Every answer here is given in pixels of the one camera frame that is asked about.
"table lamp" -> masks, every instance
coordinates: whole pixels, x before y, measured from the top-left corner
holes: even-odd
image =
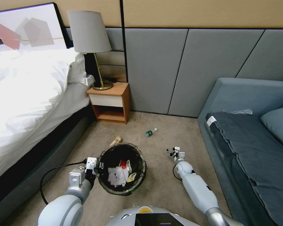
[[[92,88],[96,90],[110,89],[113,83],[102,80],[96,54],[97,52],[111,51],[102,15],[93,11],[69,10],[68,19],[75,51],[94,54],[100,79],[92,84]]]

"wall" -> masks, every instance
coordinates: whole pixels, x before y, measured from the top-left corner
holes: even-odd
[[[0,10],[18,8],[42,3],[48,0],[0,0]],[[80,9],[100,12],[106,27],[121,27],[119,0],[54,0],[62,16],[64,25],[69,27],[67,10]]]
[[[0,10],[39,3],[1,0]],[[55,3],[65,26],[67,10],[84,9],[114,27],[115,52],[99,55],[100,64],[104,76],[130,83],[132,110],[198,117],[217,78],[283,81],[283,0]]]
[[[52,2],[0,0],[0,10]],[[121,27],[119,0],[55,0],[65,26],[67,10],[102,13],[107,27]],[[283,0],[123,0],[126,27],[283,28]]]
[[[283,0],[124,0],[126,27],[283,28]]]

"gray lampshade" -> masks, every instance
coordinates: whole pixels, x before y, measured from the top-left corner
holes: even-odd
[[[76,52],[97,53],[111,50],[100,13],[85,10],[69,10],[68,19]]]

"waste bin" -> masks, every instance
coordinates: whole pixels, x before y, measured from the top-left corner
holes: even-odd
[[[108,181],[108,167],[117,167],[121,160],[130,160],[132,173],[136,173],[132,182],[126,183],[125,186],[114,187]],[[147,164],[137,146],[131,143],[118,143],[110,146],[102,152],[99,162],[104,163],[104,168],[99,172],[100,185],[110,194],[128,196],[131,195],[144,181],[146,177]]]

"gray throw pillow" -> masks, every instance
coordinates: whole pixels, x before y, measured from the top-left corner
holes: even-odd
[[[267,112],[260,119],[265,127],[283,144],[283,108]]]

